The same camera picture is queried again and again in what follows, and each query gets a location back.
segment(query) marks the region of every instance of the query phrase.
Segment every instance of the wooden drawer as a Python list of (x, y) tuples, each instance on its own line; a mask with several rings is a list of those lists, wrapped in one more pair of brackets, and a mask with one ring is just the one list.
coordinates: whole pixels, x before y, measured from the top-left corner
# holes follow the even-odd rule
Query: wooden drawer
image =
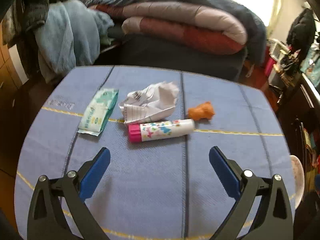
[(7, 107), (8, 104), (12, 103), (15, 92), (17, 91), (16, 86), (9, 74), (6, 65), (0, 68), (0, 107)]
[(9, 58), (4, 65), (7, 68), (7, 71), (9, 72), (9, 74), (10, 74), (12, 80), (13, 80), (13, 83), (15, 84), (17, 89), (20, 88), (22, 86), (22, 82), (21, 82), (21, 80), (20, 80), (20, 78), (18, 76), (18, 73), (17, 73), (17, 71), (16, 71), (16, 69), (15, 69), (15, 67), (14, 67), (14, 65), (12, 63), (11, 58)]
[(2, 45), (2, 22), (0, 23), (0, 48), (2, 54), (2, 59), (0, 59), (0, 66), (2, 66), (2, 61), (6, 62), (10, 58), (8, 46)]

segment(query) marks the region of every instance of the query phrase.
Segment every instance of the wall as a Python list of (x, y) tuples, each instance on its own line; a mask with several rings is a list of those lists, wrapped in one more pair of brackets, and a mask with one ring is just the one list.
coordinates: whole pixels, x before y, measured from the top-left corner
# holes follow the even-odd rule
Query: wall
[(292, 22), (303, 11), (306, 0), (282, 0), (281, 10), (271, 38), (286, 42)]

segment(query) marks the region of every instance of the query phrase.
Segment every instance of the hanging coat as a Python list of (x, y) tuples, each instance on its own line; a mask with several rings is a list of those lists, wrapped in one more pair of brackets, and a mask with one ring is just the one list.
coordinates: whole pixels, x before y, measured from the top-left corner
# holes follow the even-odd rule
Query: hanging coat
[(304, 11), (294, 20), (291, 25), (287, 44), (291, 45), (294, 50), (301, 49), (299, 61), (302, 62), (308, 53), (308, 50), (315, 39), (316, 24), (311, 9)]

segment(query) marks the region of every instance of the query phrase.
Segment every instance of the crumpled paper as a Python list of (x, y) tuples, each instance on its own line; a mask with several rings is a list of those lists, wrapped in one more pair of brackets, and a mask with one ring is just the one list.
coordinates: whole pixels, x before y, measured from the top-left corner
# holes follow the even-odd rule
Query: crumpled paper
[(125, 124), (156, 122), (172, 115), (179, 88), (173, 82), (151, 84), (130, 92), (119, 104)]

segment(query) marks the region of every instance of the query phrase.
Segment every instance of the glue stick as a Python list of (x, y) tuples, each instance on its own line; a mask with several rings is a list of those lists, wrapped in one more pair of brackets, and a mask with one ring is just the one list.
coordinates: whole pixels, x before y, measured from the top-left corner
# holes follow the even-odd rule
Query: glue stick
[(128, 126), (130, 142), (144, 142), (171, 137), (179, 137), (193, 132), (192, 119), (130, 124)]

